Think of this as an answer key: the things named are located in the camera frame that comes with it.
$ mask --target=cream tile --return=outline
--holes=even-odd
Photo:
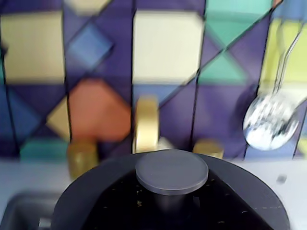
[[[203,29],[193,12],[137,11],[133,83],[187,82],[198,70]]]
[[[77,14],[93,15],[99,13],[110,0],[65,0]]]
[[[70,140],[70,129],[67,111],[67,97],[48,115],[47,123],[53,131],[65,140]]]
[[[7,83],[64,82],[62,13],[1,16]]]

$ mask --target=purple tile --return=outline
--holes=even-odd
[[[72,55],[65,55],[66,67],[66,84],[69,91],[72,90],[77,83],[85,77],[86,69],[78,63]]]
[[[211,61],[219,52],[222,50],[218,47],[211,39],[208,32],[205,32],[205,37],[203,39],[202,52],[201,52],[201,69]]]
[[[32,135],[33,138],[60,138],[55,132],[53,132],[46,125],[42,125],[38,130]]]
[[[91,75],[90,78],[103,79],[115,92],[117,92],[122,99],[131,104],[131,78],[118,78],[104,75]]]
[[[98,153],[101,160],[110,157],[120,157],[131,154],[132,137],[127,136],[121,142],[100,142],[98,143]]]
[[[186,149],[190,142],[196,85],[191,82],[180,88],[160,107],[160,135],[175,148]]]
[[[16,149],[16,144],[14,140],[0,139],[0,159],[1,158],[14,159],[18,157],[19,153]]]
[[[60,11],[62,0],[7,0],[1,14]]]
[[[256,85],[200,85],[193,139],[242,139],[243,119],[256,90]]]
[[[230,53],[248,73],[253,83],[259,82],[269,24],[268,15],[229,48]]]
[[[132,18],[131,12],[114,17],[102,13],[95,21],[103,34],[115,44],[112,54],[106,57],[95,69],[96,74],[122,77],[131,81]]]
[[[63,84],[10,85],[10,88],[41,117],[46,117],[65,96]]]
[[[138,10],[185,10],[204,15],[205,0],[136,0]]]
[[[64,5],[64,44],[67,45],[90,19],[91,17],[76,15],[70,7]]]

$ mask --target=orange tile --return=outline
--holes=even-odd
[[[69,105],[73,139],[120,141],[130,133],[130,107],[102,80],[80,82]]]
[[[277,4],[279,4],[280,2],[282,2],[283,0],[274,0],[273,2],[273,8],[275,8],[277,6]]]

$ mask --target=countertop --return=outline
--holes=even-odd
[[[307,161],[235,161],[269,185],[282,200],[292,230],[307,229]],[[22,191],[63,192],[70,184],[65,163],[0,161],[0,219],[10,198]]]

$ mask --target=round knob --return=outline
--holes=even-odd
[[[135,171],[143,187],[166,196],[185,195],[199,189],[209,173],[202,158],[177,149],[145,155],[137,162]]]

